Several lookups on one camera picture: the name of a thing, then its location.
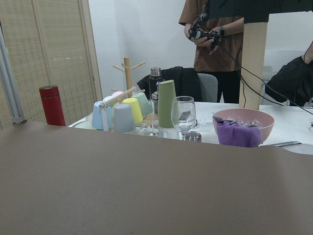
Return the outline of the yellow cup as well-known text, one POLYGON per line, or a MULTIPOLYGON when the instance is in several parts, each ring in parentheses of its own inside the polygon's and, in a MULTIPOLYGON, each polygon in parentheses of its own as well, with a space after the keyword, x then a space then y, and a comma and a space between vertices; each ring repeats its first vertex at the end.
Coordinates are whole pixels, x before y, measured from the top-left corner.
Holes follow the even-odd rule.
POLYGON ((143 121, 139 102, 136 98, 126 98, 122 101, 123 104, 128 104, 131 107, 135 124, 143 121))

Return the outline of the black handheld controller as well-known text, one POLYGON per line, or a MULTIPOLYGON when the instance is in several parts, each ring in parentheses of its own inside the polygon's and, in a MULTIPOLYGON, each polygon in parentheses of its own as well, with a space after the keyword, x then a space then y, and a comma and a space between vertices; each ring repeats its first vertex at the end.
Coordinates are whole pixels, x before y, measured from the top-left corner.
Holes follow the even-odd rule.
POLYGON ((210 46, 210 51, 214 51, 214 49, 219 46, 220 43, 224 42, 224 36, 221 35, 219 32, 211 29, 209 29, 208 31, 204 31, 203 29, 201 29, 204 23, 208 20, 209 15, 207 13, 201 13, 190 26, 188 33, 189 38, 200 39, 206 37, 207 40, 213 39, 213 42, 210 46))

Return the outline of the red thermos bottle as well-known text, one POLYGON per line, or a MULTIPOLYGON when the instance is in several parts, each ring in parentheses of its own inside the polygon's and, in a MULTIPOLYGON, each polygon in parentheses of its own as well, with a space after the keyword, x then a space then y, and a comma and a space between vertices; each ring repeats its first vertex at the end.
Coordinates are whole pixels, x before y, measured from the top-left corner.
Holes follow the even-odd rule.
POLYGON ((39 92, 47 124, 66 126, 58 86, 44 86, 39 92))

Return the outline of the grey cup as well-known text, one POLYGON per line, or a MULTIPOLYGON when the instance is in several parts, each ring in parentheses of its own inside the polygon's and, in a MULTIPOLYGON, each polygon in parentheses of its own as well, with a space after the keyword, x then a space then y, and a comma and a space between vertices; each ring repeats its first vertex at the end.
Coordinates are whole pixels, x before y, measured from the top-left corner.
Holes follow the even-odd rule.
POLYGON ((113 131, 117 133, 128 133, 135 129, 134 117, 131 106, 119 104, 114 107, 113 131))

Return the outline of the pink bowl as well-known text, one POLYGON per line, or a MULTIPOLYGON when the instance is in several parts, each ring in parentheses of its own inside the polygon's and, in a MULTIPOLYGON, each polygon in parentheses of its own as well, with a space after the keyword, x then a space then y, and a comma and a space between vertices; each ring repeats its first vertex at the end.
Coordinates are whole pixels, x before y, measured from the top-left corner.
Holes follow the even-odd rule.
MULTIPOLYGON (((215 112, 213 116, 219 117, 221 119, 236 121, 239 125, 244 127, 255 125, 259 128, 263 142, 269 137, 273 126, 275 124, 275 119, 273 116, 264 113, 262 111, 244 108, 232 108, 215 112)), ((213 125, 215 132, 217 134, 217 124, 213 120, 213 125)))

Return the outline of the clear wine glass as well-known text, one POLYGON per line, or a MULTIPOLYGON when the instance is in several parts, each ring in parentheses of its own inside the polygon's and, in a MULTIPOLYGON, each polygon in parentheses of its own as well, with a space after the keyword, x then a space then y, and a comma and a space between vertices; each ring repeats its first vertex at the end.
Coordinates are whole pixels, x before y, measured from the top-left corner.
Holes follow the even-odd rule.
POLYGON ((174 128, 181 133, 182 139, 185 140, 185 134, 196 125, 196 109, 193 97, 177 96, 173 98, 171 121, 174 128))

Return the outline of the pale green cup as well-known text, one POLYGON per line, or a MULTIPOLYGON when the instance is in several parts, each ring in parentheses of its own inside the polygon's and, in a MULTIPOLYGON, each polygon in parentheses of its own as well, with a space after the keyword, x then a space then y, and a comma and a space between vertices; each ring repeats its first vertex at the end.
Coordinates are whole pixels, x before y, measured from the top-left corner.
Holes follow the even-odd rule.
POLYGON ((143 117, 146 117, 152 113, 152 107, 145 93, 136 93, 132 95, 132 98, 136 98, 138 100, 143 117))

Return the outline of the black bottle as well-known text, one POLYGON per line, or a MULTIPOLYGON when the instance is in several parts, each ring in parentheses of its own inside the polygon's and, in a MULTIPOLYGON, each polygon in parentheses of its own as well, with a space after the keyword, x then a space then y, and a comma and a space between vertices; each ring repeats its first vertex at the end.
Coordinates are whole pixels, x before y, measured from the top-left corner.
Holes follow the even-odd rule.
POLYGON ((152 94, 157 91, 157 82, 164 81, 164 76, 161 73, 160 67, 152 67, 149 77, 149 97, 152 98, 152 94))

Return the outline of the purple cloth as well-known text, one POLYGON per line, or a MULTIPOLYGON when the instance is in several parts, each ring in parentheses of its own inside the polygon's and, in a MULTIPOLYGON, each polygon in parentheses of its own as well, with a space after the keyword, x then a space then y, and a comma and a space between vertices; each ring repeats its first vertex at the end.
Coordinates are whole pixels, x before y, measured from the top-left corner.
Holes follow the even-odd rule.
POLYGON ((256 147, 263 143, 260 130, 255 125, 244 127, 236 121, 213 116, 217 126, 219 144, 239 147, 256 147))

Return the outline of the grey chair with jacket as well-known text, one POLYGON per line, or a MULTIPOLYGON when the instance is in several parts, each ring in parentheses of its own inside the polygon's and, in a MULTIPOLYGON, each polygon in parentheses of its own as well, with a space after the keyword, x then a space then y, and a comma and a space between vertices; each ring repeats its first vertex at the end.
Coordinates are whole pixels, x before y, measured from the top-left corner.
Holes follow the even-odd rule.
POLYGON ((196 102, 216 102, 218 81, 211 74, 197 73, 194 68, 180 66, 161 70, 165 80, 174 80, 177 96, 191 96, 196 102))

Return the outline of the wooden mug tree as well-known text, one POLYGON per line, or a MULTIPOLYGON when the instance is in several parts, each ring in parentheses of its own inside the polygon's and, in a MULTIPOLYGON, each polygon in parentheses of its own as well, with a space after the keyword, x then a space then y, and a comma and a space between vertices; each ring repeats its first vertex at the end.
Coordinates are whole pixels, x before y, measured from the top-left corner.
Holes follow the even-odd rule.
POLYGON ((131 66, 131 63, 130 63, 130 57, 124 57, 124 62, 121 64, 121 68, 116 66, 116 65, 113 65, 113 67, 115 69, 118 69, 122 72, 124 72, 125 74, 125 80, 126 80, 126 88, 127 90, 132 88, 133 84, 132 84, 132 75, 131 75, 131 72, 132 70, 144 65, 146 62, 143 61, 137 65, 134 65, 134 66, 131 66))

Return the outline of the seated person in black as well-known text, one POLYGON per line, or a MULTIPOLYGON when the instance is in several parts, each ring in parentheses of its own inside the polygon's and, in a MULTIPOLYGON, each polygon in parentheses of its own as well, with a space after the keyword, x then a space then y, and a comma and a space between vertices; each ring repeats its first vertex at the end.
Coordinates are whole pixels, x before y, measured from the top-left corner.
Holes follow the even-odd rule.
POLYGON ((313 97, 313 46, 285 64, 265 86, 275 101, 290 101, 290 106, 305 106, 313 97))

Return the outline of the wooden post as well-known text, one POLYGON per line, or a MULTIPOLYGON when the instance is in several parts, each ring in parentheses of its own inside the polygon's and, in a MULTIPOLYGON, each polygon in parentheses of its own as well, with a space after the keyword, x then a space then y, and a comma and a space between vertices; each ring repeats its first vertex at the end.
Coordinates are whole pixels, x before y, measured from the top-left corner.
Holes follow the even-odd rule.
POLYGON ((258 110, 262 90, 267 23, 244 24, 239 107, 258 110))

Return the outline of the standing person brown shirt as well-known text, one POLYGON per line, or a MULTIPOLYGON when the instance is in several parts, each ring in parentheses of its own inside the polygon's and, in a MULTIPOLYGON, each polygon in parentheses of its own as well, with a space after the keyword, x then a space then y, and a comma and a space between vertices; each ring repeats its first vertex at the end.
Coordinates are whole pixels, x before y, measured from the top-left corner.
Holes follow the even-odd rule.
POLYGON ((211 74, 218 81, 217 102, 223 98, 225 103, 239 103, 244 17, 212 18, 206 21, 202 30, 216 31, 225 39, 225 43, 211 50, 212 40, 195 39, 189 34, 191 25, 204 12, 208 3, 207 0, 187 0, 179 24, 184 26, 185 37, 196 45, 195 71, 211 74))

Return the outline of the light blue cup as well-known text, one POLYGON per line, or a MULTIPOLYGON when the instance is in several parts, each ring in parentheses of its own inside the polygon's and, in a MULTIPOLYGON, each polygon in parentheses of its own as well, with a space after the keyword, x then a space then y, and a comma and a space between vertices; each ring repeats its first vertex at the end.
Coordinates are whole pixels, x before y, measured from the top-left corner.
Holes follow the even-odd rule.
MULTIPOLYGON (((91 121, 93 128, 98 129, 98 130, 103 130, 102 113, 101 113, 101 109, 99 108, 99 105, 101 102, 102 101, 97 101, 94 103, 92 121, 91 121)), ((110 129, 110 128, 112 128, 112 107, 111 107, 111 105, 106 107, 106 114, 107 114, 108 128, 110 129)))

